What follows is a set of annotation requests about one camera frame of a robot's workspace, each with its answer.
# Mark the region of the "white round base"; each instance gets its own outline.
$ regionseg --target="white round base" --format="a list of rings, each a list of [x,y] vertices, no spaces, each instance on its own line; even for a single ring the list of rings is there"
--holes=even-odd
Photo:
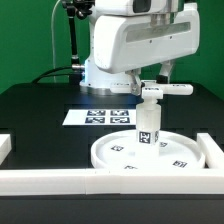
[[[115,132],[98,139],[91,148],[94,168],[164,169],[203,168],[205,156],[190,138],[171,132],[159,132],[158,155],[136,156],[139,144],[136,130]]]

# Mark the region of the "white robot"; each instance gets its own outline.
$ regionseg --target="white robot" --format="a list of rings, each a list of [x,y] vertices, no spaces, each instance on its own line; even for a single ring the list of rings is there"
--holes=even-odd
[[[85,3],[73,1],[77,8],[78,2]],[[113,133],[93,144],[93,166],[146,170],[203,168],[209,151],[203,143],[210,141],[210,136],[199,134],[195,142],[160,131],[161,107],[157,105],[163,94],[193,92],[192,86],[171,85],[169,80],[174,59],[194,54],[198,49],[197,4],[184,4],[184,0],[96,0],[85,7],[86,10],[76,12],[78,17],[91,14],[91,53],[85,62],[81,90],[103,95],[132,93],[144,99],[136,107],[136,130]],[[162,64],[157,82],[141,81],[141,68],[156,63]],[[216,164],[223,167],[224,156],[221,149],[218,151],[223,161]],[[206,157],[210,158],[207,163],[218,158],[213,156]]]

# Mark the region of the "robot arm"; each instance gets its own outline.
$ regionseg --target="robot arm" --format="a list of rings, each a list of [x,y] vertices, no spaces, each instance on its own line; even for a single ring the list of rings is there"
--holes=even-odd
[[[165,3],[170,1],[156,2],[157,4],[160,2],[158,5],[164,7]],[[100,69],[118,73],[196,52],[199,46],[197,4],[186,4],[183,11],[173,15],[175,16],[173,22],[171,17],[174,10],[170,9],[168,12],[167,9],[158,8],[158,5],[155,9],[160,11],[155,12],[152,9],[152,13],[150,11],[146,13],[150,15],[133,16],[132,5],[126,6],[126,9],[120,7],[118,11],[123,13],[122,16],[104,15],[97,20],[94,57]],[[109,6],[104,7],[105,12],[112,13]]]
[[[174,59],[193,54],[198,48],[196,3],[73,0],[71,4],[78,18],[90,15],[91,47],[85,78],[80,82],[82,91],[107,95],[122,89],[122,93],[139,95],[142,67],[162,63],[159,77],[169,83]]]

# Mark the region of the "black tabletop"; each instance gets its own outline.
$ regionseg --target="black tabletop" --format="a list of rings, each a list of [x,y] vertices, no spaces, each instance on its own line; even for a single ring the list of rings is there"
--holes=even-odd
[[[209,133],[224,150],[224,102],[199,84],[191,96],[164,96],[162,130],[196,139]],[[62,126],[69,109],[135,109],[140,97],[96,96],[68,84],[18,84],[0,95],[0,133],[12,151],[1,169],[91,167],[92,143],[134,126]],[[1,223],[223,223],[223,195],[0,197]]]

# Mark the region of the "green backdrop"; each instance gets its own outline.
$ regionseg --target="green backdrop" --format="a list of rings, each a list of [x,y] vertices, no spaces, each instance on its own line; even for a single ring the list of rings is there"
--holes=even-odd
[[[51,14],[56,1],[2,2],[0,92],[13,84],[30,82],[53,67]],[[198,4],[201,17],[200,48],[195,55],[177,60],[172,80],[201,83],[224,99],[224,1],[198,0]],[[76,25],[79,55],[84,61],[89,53],[88,20],[76,21]],[[69,65],[68,22],[62,7],[58,7],[56,12],[55,32],[57,67]],[[160,65],[145,68],[141,77],[154,78],[159,68]]]

